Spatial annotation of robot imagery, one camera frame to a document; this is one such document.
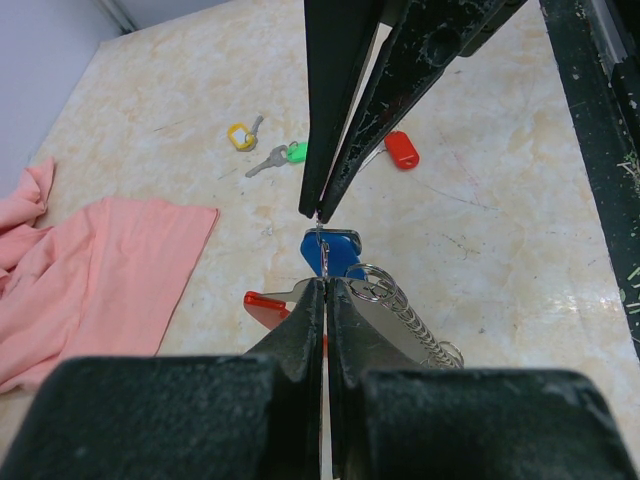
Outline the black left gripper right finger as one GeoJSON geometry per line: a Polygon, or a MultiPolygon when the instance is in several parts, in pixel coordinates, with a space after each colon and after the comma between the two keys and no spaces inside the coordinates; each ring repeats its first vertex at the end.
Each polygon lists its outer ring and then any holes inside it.
{"type": "Polygon", "coordinates": [[[326,295],[332,472],[339,479],[632,479],[596,386],[560,369],[427,369],[348,285],[326,295]]]}

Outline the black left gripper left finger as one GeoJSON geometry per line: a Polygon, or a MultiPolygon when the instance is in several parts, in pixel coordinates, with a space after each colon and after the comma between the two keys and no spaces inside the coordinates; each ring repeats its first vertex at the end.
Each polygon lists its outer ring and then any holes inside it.
{"type": "Polygon", "coordinates": [[[243,355],[80,357],[44,381],[5,479],[316,479],[324,285],[243,355]]]}

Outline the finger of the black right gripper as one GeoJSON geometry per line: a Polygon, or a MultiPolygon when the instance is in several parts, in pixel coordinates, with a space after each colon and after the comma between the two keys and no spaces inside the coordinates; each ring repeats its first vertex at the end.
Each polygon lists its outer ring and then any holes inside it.
{"type": "Polygon", "coordinates": [[[328,223],[367,155],[407,115],[457,57],[481,48],[520,1],[396,1],[381,23],[340,140],[318,219],[328,223]]]}
{"type": "Polygon", "coordinates": [[[396,1],[304,2],[309,138],[299,212],[314,216],[381,23],[393,24],[396,1]]]}

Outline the blue key tag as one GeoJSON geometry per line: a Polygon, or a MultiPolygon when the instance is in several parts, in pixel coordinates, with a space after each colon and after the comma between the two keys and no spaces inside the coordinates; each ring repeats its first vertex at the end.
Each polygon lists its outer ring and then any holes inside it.
{"type": "Polygon", "coordinates": [[[302,257],[317,276],[324,273],[335,277],[347,276],[347,271],[360,263],[360,255],[355,254],[347,239],[323,236],[320,230],[317,230],[312,244],[314,249],[300,252],[302,257]]]}

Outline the black-headed key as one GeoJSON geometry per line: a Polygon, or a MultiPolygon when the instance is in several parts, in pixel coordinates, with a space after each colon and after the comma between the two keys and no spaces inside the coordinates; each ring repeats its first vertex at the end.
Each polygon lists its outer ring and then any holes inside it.
{"type": "MultiPolygon", "coordinates": [[[[313,250],[314,247],[312,244],[315,242],[317,229],[310,228],[305,231],[303,236],[303,240],[300,245],[300,252],[303,253],[305,250],[313,250]]],[[[360,255],[362,252],[362,240],[360,234],[355,230],[349,229],[321,229],[320,234],[327,237],[342,237],[349,241],[351,248],[354,250],[356,255],[360,255]]]]}

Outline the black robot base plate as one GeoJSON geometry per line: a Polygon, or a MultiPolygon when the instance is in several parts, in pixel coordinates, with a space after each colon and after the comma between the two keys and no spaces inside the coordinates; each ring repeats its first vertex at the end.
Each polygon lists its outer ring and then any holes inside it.
{"type": "Polygon", "coordinates": [[[540,3],[618,285],[639,347],[639,154],[596,43],[585,1],[540,3]]]}

